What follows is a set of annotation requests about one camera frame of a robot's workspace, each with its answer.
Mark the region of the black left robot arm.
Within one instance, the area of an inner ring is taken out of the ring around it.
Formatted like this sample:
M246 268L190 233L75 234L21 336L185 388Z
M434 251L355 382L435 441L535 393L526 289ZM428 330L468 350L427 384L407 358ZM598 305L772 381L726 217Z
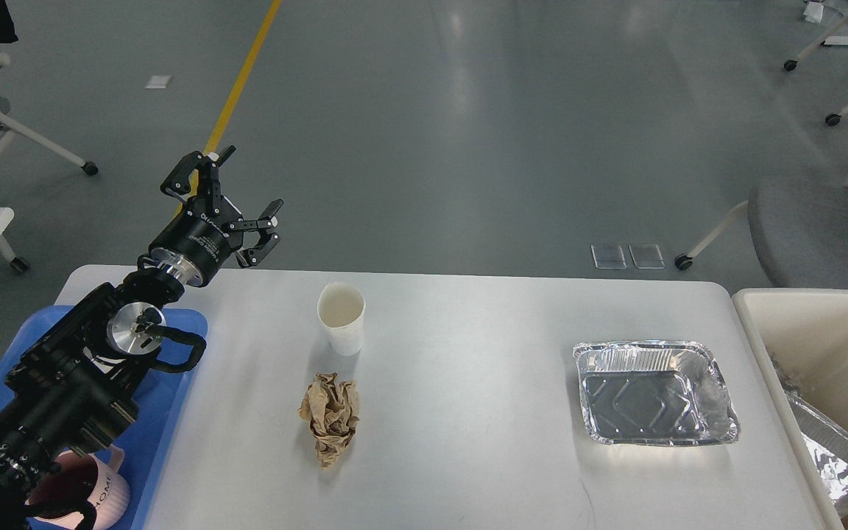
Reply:
M137 388L151 370L193 370L205 352L198 334L172 328L163 308L187 286L207 286L230 256L255 267L276 248L276 199L247 220L222 193L219 169L236 148L181 158L160 184L180 209L119 285L85 295L7 373L13 399L0 411L0 529L27 529L31 517L78 513L96 526L86 500L28 503L64 450L108 449L138 419Z

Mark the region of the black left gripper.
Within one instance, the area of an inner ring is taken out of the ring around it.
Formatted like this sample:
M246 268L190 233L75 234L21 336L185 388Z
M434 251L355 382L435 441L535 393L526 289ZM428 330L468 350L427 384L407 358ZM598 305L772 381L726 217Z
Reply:
M230 144L219 152L188 153L160 184L162 194L179 205L174 218L149 245L149 255L156 265L173 269L182 284L208 285L233 252L239 267L257 267L279 245L277 214L283 199L271 201L256 220L243 220L222 193L219 170L235 151ZM202 207L193 209L196 200ZM256 233L256 244L243 247L240 234L244 233Z

